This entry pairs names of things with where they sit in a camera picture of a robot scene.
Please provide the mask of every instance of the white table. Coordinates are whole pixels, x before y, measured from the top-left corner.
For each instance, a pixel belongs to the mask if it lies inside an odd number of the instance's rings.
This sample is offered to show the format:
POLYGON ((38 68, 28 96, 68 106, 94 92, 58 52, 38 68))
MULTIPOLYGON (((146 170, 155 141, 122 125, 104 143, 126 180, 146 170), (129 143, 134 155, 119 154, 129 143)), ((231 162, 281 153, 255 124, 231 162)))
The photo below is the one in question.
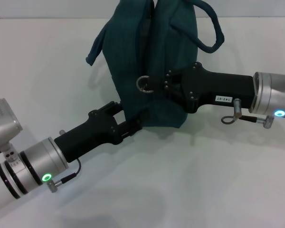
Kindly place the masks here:
MULTIPOLYGON (((0 20, 0 98, 24 131, 20 151, 119 101, 103 56, 85 63, 104 19, 0 20)), ((285 18, 221 18, 226 42, 199 52, 210 71, 285 74, 285 18)), ((199 37, 214 42, 209 19, 199 37)), ((205 106, 178 130, 150 128, 81 158, 81 175, 0 211, 0 228, 285 228, 285 119, 272 129, 205 106)), ((77 163, 70 164, 70 174, 77 163)))

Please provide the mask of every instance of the green cloth bag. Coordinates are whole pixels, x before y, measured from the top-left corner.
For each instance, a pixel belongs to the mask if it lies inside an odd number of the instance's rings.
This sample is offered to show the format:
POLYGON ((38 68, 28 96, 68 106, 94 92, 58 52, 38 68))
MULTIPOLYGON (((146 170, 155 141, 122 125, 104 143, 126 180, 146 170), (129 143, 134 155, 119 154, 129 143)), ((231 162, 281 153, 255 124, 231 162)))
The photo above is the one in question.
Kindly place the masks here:
POLYGON ((158 0, 155 9, 152 0, 120 0, 86 61, 92 66, 103 51, 126 120, 148 108, 150 118, 144 126, 179 128, 187 118, 184 110, 161 91, 140 92, 136 80, 143 75, 161 79, 169 70, 194 63, 198 48, 213 53, 223 42, 216 13, 201 0, 158 0), (205 10, 213 22, 217 41, 212 47, 198 39, 193 5, 205 10))

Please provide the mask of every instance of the label sticker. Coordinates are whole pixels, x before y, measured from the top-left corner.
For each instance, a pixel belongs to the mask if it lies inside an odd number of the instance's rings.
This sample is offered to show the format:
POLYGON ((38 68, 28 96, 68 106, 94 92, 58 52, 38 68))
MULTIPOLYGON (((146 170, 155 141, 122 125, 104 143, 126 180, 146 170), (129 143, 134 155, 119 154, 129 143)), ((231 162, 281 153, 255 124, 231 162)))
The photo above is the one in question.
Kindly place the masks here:
POLYGON ((215 101, 218 102, 226 102, 226 103, 231 103, 232 102, 232 97, 230 96, 216 96, 215 101))

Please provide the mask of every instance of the screw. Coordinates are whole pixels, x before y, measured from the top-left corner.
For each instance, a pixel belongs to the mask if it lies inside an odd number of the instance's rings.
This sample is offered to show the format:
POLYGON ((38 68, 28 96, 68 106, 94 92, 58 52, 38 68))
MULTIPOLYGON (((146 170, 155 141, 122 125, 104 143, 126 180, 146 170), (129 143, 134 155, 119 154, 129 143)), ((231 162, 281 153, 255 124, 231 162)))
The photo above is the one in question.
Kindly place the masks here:
POLYGON ((60 135, 63 135, 63 134, 65 134, 65 133, 66 133, 66 132, 65 132, 64 130, 60 130, 60 131, 59 131, 59 134, 60 134, 60 135))

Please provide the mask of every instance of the blue led light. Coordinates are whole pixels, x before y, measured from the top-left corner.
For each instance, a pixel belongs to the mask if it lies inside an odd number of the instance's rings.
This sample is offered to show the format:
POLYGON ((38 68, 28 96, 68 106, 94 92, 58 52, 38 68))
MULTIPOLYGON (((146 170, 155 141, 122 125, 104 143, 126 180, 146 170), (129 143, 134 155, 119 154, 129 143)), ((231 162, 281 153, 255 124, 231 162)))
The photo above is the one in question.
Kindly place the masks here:
POLYGON ((285 112, 283 110, 277 110, 277 111, 275 111, 275 116, 277 116, 277 117, 284 117, 285 116, 285 112))

